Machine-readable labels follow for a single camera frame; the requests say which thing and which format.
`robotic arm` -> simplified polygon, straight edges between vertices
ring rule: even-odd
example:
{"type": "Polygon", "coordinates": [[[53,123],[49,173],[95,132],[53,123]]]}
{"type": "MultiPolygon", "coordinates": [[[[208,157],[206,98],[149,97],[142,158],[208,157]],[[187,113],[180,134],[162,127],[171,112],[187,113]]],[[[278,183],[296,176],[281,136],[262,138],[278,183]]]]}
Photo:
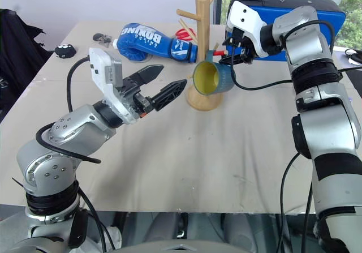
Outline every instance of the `robotic arm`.
{"type": "Polygon", "coordinates": [[[82,160],[99,163],[87,156],[115,135],[116,128],[135,123],[153,109],[161,110],[181,94],[187,83],[172,82],[156,96],[144,97],[140,87],[154,80],[162,65],[147,66],[122,78],[119,57],[90,48],[89,61],[92,79],[104,99],[45,126],[36,140],[18,153],[31,239],[20,242],[11,252],[67,252],[79,246],[85,239],[87,215],[79,209],[77,167],[82,160]]]}
{"type": "Polygon", "coordinates": [[[227,43],[242,46],[239,59],[248,63],[286,51],[299,112],[292,119],[295,147],[313,163],[316,234],[328,252],[360,252],[361,127],[317,19],[313,7],[303,6],[266,25],[256,11],[235,1],[227,43]]]}

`boxing glove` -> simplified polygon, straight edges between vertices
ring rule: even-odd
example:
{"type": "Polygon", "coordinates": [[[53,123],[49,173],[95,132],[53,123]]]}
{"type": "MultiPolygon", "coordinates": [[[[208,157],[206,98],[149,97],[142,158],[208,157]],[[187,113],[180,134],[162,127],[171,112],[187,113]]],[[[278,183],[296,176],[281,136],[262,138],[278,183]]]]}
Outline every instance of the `boxing glove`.
{"type": "Polygon", "coordinates": [[[197,58],[197,45],[137,23],[125,25],[113,46],[131,61],[143,61],[148,54],[185,62],[196,62],[197,58]]]}

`mug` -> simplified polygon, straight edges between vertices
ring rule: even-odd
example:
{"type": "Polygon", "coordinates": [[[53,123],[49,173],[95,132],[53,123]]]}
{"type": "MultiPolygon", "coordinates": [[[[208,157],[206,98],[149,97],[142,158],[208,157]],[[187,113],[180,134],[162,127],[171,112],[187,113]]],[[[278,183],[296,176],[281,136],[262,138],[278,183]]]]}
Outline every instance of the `mug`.
{"type": "Polygon", "coordinates": [[[208,51],[193,71],[193,85],[204,96],[229,91],[234,86],[230,66],[213,62],[213,51],[208,51]]]}

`white tabletop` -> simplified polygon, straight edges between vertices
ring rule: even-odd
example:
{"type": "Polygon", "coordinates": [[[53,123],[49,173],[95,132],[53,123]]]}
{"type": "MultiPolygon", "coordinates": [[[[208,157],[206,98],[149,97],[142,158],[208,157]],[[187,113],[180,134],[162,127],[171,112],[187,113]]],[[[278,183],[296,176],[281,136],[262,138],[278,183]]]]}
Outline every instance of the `white tabletop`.
{"type": "MultiPolygon", "coordinates": [[[[77,24],[64,40],[73,44],[76,55],[70,59],[52,55],[0,124],[1,204],[25,205],[24,191],[11,180],[22,180],[16,154],[40,127],[67,113],[69,68],[88,54],[89,47],[104,49],[92,41],[93,34],[116,38],[124,25],[77,24]]],[[[149,25],[169,36],[180,28],[177,24],[149,25]]],[[[224,31],[222,25],[211,27],[211,47],[222,43],[224,31]]],[[[146,63],[121,59],[123,76],[150,64],[165,66],[154,82],[143,87],[142,94],[147,96],[192,75],[195,67],[155,56],[146,63]]],[[[235,69],[246,86],[290,78],[285,62],[254,61],[235,69]]],[[[361,119],[361,98],[347,77],[342,82],[361,119]]],[[[297,114],[294,97],[292,84],[252,92],[234,87],[218,109],[198,112],[187,104],[184,93],[160,112],[120,127],[93,155],[102,164],[82,162],[77,178],[97,210],[278,213],[282,174],[296,153],[291,128],[291,118],[297,114]]],[[[73,77],[73,106],[100,99],[101,92],[84,64],[73,77]]],[[[299,157],[286,180],[285,211],[305,210],[311,176],[311,161],[299,157]]]]}

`wooden mug stand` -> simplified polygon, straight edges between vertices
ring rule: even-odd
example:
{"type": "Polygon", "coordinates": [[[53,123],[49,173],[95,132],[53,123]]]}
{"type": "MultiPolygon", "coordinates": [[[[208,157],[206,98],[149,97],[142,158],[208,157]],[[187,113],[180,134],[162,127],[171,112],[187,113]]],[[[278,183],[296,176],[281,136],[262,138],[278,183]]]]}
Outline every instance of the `wooden mug stand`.
{"type": "MultiPolygon", "coordinates": [[[[177,9],[176,13],[180,16],[187,17],[197,22],[197,37],[187,27],[186,23],[180,19],[179,23],[187,31],[193,42],[198,46],[197,61],[204,61],[206,53],[210,49],[210,4],[213,0],[195,0],[196,14],[177,9]]],[[[222,102],[222,93],[204,96],[200,94],[195,86],[190,86],[187,89],[187,102],[195,109],[209,111],[216,109],[222,102]]]]}

